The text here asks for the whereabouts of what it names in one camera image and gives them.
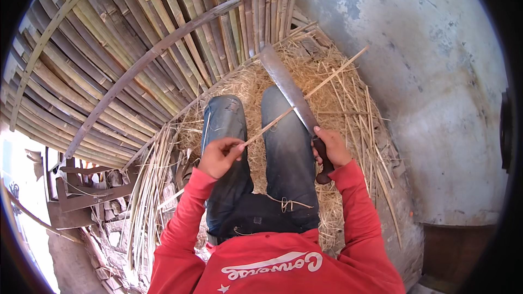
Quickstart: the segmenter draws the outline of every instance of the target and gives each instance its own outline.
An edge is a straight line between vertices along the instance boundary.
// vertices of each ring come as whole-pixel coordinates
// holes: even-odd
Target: leg
[[[209,142],[234,137],[247,140],[247,125],[242,102],[235,95],[212,98],[203,115],[201,136],[202,154]],[[235,161],[231,169],[220,178],[207,200],[207,226],[209,233],[217,236],[222,222],[231,214],[237,200],[254,189],[251,171],[247,163],[247,148],[241,161]]]
[[[262,127],[290,107],[275,85],[265,90],[261,105]],[[267,157],[267,194],[277,200],[285,197],[313,206],[294,205],[289,217],[304,231],[317,228],[320,219],[314,189],[316,170],[309,132],[296,113],[291,112],[263,135]]]

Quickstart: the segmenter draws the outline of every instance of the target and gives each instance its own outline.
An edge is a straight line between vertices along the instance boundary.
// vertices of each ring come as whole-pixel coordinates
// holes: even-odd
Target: red long-sleeve shirt
[[[193,169],[154,253],[149,293],[404,293],[361,169],[353,160],[329,176],[343,199],[345,247],[337,260],[322,253],[312,229],[231,238],[215,247],[205,265],[194,245],[216,180]]]

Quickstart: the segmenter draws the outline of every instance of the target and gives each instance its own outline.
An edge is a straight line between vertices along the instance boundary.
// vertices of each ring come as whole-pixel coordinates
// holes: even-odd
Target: white star print
[[[221,288],[217,289],[218,291],[222,292],[222,293],[225,293],[226,291],[229,290],[229,287],[231,287],[231,285],[229,286],[224,286],[222,284],[220,284]]]

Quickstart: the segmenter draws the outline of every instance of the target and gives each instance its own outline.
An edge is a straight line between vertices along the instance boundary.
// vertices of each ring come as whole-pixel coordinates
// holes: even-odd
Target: machete
[[[334,167],[327,157],[325,144],[320,138],[318,138],[316,133],[314,133],[314,127],[319,126],[319,124],[312,114],[309,104],[303,98],[303,93],[300,88],[296,86],[296,83],[292,80],[291,74],[280,61],[280,58],[271,45],[265,45],[260,53],[260,60],[263,67],[265,67],[269,73],[272,81],[276,83],[276,86],[278,86],[281,93],[283,93],[285,99],[287,99],[291,107],[294,106],[294,111],[312,136],[314,147],[323,160],[323,170],[316,176],[316,181],[319,184],[330,183],[331,179],[329,173],[334,171]]]

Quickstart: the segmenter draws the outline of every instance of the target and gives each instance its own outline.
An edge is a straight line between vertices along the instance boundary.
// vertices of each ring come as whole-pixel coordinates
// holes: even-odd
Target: person
[[[290,106],[276,86],[265,90],[262,127]],[[202,156],[154,253],[149,293],[399,293],[378,214],[363,173],[339,133],[316,127],[342,195],[345,247],[337,259],[318,245],[315,159],[295,112],[264,133],[267,194],[253,194],[245,115],[233,95],[212,98],[204,113]],[[207,264],[194,253],[207,206]]]

